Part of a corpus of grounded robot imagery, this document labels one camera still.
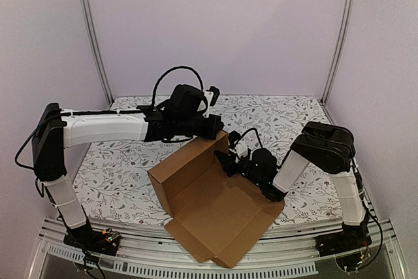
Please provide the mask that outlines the brown cardboard box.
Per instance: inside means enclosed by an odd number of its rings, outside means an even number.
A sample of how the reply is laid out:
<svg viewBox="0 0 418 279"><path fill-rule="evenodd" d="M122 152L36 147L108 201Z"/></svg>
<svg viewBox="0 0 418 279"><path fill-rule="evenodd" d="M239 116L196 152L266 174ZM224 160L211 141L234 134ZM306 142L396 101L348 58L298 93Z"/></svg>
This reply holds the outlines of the brown cardboard box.
<svg viewBox="0 0 418 279"><path fill-rule="evenodd" d="M228 177L215 156L228 135L195 138L148 171L162 208L165 229L199 262L231 269L252 249L284 209L249 180Z"/></svg>

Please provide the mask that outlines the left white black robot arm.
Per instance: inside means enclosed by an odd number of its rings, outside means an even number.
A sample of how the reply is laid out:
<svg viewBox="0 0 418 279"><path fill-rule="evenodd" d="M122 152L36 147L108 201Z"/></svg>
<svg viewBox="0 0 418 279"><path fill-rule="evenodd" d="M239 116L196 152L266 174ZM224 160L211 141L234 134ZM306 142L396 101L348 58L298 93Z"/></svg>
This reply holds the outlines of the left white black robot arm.
<svg viewBox="0 0 418 279"><path fill-rule="evenodd" d="M214 140L223 128L221 117L210 113L219 90L203 91L179 84L161 104L129 110L73 111L57 103L45 108L38 126L25 141L32 147L35 183L47 195L71 235L83 249L93 248L97 235L67 176L64 150L81 144L127 140L184 142L193 137Z"/></svg>

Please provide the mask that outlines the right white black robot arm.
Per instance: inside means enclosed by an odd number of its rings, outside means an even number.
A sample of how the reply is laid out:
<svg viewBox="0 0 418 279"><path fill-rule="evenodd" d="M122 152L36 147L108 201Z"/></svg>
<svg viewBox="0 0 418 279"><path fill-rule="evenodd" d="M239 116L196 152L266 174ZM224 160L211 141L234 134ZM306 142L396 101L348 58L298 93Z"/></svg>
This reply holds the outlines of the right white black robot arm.
<svg viewBox="0 0 418 279"><path fill-rule="evenodd" d="M285 199L292 185L312 164L327 173L342 207L343 231L338 245L352 250L368 233L370 212L364 203L362 178L355 160L354 136L344 127L308 122L279 162L264 147L250 150L233 131L229 150L215 155L227 176L240 174L255 184L273 202Z"/></svg>

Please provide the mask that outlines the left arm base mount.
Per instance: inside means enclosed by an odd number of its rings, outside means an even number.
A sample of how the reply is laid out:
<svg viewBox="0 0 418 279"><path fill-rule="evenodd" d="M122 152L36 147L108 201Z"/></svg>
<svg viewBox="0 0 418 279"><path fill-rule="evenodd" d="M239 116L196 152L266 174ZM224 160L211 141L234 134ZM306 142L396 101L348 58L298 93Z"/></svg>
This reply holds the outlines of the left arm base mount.
<svg viewBox="0 0 418 279"><path fill-rule="evenodd" d="M63 243L89 252L116 256L121 233L111 228L96 231L90 222L76 229L67 228Z"/></svg>

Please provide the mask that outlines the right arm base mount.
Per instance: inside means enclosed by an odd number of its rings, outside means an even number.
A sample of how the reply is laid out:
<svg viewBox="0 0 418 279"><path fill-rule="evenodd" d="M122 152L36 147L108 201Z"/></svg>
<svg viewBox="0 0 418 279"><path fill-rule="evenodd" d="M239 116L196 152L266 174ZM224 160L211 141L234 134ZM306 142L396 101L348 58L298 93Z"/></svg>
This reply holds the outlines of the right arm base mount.
<svg viewBox="0 0 418 279"><path fill-rule="evenodd" d="M315 248L321 257L356 250L372 243L366 225L342 224L342 230L315 237Z"/></svg>

